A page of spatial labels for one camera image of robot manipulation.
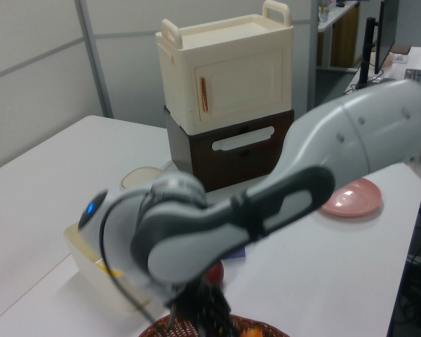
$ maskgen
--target cream plastic cabinet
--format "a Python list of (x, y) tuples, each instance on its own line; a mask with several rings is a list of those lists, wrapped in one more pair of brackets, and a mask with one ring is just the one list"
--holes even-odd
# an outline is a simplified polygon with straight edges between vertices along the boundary
[(266, 0), (262, 15), (186, 28), (163, 20), (161, 26), (156, 41), (166, 107), (188, 135), (292, 109), (287, 5)]

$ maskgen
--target computer monitor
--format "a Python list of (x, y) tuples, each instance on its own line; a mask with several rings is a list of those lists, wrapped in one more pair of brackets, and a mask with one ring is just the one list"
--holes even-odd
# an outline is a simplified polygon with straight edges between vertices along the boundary
[(376, 60), (374, 73), (379, 74), (396, 39), (399, 0), (382, 0), (377, 28)]
[(374, 66), (374, 73), (378, 74), (394, 44), (398, 21), (398, 10), (399, 0), (382, 0), (380, 3), (379, 21), (376, 21), (375, 18), (366, 19), (359, 82), (356, 85), (357, 89), (362, 89), (375, 84), (371, 81), (368, 81), (371, 50), (374, 47), (374, 29), (375, 26), (378, 26), (376, 58)]

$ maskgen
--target drawer handle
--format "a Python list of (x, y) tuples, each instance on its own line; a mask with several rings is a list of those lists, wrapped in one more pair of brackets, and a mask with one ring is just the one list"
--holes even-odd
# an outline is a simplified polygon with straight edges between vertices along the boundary
[(208, 94), (206, 92), (206, 79), (204, 77), (199, 78), (201, 85), (201, 103), (203, 104), (203, 111), (208, 112)]
[(261, 128), (259, 130), (243, 133), (234, 137), (229, 137), (222, 140), (217, 140), (212, 143), (212, 150), (218, 151), (229, 151), (238, 147), (247, 146), (268, 140), (274, 133), (274, 127), (268, 126), (267, 128)]

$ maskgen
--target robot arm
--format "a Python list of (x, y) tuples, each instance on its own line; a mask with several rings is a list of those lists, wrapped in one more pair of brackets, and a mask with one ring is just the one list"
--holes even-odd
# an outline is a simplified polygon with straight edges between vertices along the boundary
[[(421, 86), (410, 81), (308, 112), (288, 131), (275, 169), (240, 195), (207, 207), (194, 177), (165, 175), (151, 186), (99, 194), (79, 231), (96, 251), (106, 248), (130, 282), (205, 326), (194, 311), (208, 305), (211, 292), (199, 280), (210, 266), (318, 209), (339, 187), (399, 162), (421, 176)], [(194, 303), (200, 292), (204, 300)]]

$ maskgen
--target brown drawer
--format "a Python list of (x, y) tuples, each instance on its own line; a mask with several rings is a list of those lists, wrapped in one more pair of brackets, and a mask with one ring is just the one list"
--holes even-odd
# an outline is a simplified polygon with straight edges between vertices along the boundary
[[(181, 171), (192, 173), (207, 192), (264, 176), (272, 171), (281, 155), (283, 140), (293, 123), (290, 110), (241, 124), (189, 136), (166, 112), (172, 160)], [(273, 126), (270, 139), (233, 150), (214, 150), (212, 145), (251, 131)]]

